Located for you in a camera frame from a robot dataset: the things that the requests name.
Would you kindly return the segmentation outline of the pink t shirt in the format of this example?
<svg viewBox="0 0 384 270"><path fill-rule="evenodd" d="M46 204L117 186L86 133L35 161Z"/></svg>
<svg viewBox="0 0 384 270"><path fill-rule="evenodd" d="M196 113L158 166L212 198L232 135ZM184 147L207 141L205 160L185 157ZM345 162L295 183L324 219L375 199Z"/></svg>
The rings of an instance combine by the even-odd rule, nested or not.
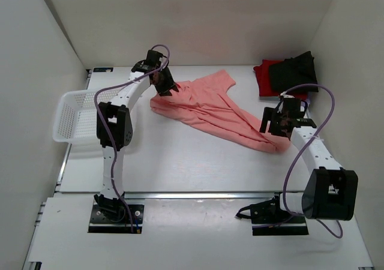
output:
<svg viewBox="0 0 384 270"><path fill-rule="evenodd" d="M150 107L156 114L256 151L274 154L288 150L287 138L261 133L261 120L228 96L228 90L235 85L231 76L220 70L176 83L176 92L163 97L157 94L151 98Z"/></svg>

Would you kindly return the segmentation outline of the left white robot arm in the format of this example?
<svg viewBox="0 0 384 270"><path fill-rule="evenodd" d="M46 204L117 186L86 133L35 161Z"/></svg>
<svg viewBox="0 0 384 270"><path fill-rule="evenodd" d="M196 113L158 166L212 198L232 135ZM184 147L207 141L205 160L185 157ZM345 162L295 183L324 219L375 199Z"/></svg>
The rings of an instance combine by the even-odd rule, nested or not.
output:
<svg viewBox="0 0 384 270"><path fill-rule="evenodd" d="M103 152L103 186L94 199L100 211L114 223L134 223L122 184L124 150L133 138L131 111L151 86L161 97L178 92L168 68L169 58L169 48L156 44L145 59L135 63L127 82L103 88L94 95L96 134Z"/></svg>

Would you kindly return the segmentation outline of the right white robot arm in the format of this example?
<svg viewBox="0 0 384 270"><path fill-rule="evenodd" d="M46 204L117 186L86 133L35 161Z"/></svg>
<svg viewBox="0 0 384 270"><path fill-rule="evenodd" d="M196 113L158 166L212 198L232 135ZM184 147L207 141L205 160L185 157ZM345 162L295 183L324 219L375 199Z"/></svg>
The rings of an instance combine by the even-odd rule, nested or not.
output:
<svg viewBox="0 0 384 270"><path fill-rule="evenodd" d="M308 104L291 96L266 107L261 133L288 138L303 159L310 177L301 193L284 190L272 199L241 208L238 219L273 226L289 218L349 221L353 217L358 176L337 162L318 137L318 127L305 117Z"/></svg>

